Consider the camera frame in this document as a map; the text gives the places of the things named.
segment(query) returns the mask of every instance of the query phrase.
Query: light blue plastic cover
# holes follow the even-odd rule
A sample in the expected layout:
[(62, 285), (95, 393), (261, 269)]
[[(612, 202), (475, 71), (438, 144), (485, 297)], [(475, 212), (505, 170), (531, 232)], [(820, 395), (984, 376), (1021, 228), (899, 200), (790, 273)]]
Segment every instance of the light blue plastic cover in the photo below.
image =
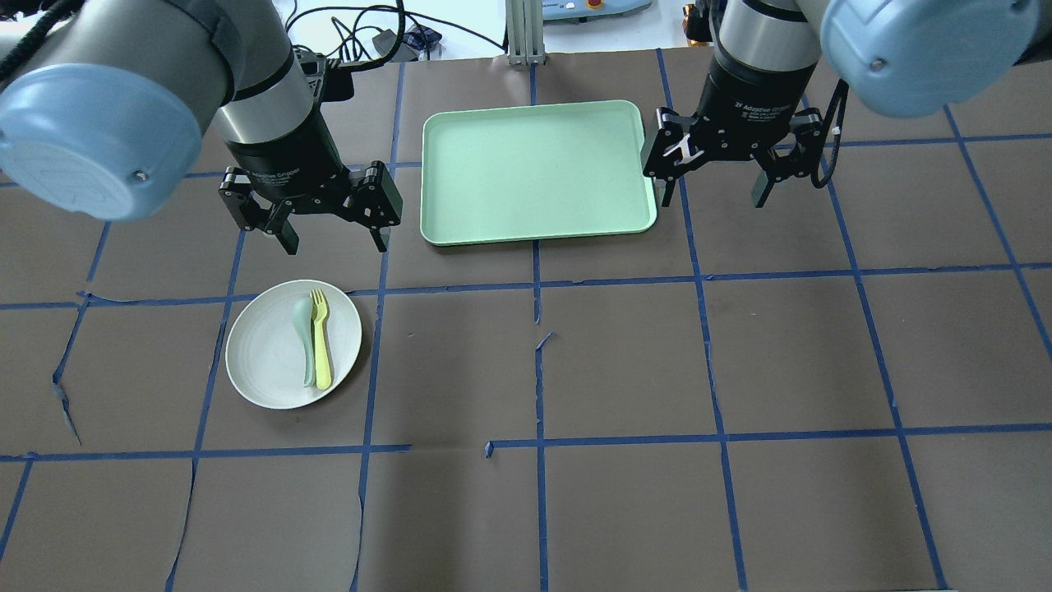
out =
[(103, 220), (149, 216), (200, 151), (190, 109), (130, 72), (58, 64), (0, 93), (0, 168), (64, 209)]
[(930, 115), (970, 99), (1012, 66), (1037, 26), (1037, 4), (832, 0), (822, 49), (869, 108), (890, 117)]

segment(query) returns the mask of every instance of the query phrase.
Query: fork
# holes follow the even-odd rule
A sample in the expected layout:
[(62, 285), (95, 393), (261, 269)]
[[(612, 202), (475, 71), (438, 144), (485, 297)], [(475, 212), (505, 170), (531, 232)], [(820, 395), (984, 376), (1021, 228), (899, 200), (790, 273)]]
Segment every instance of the fork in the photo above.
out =
[(315, 288), (310, 290), (310, 301), (313, 303), (312, 321), (315, 323), (315, 374), (316, 385), (325, 390), (332, 385), (332, 368), (328, 362), (328, 348), (325, 346), (325, 320), (328, 319), (328, 302), (325, 293)]

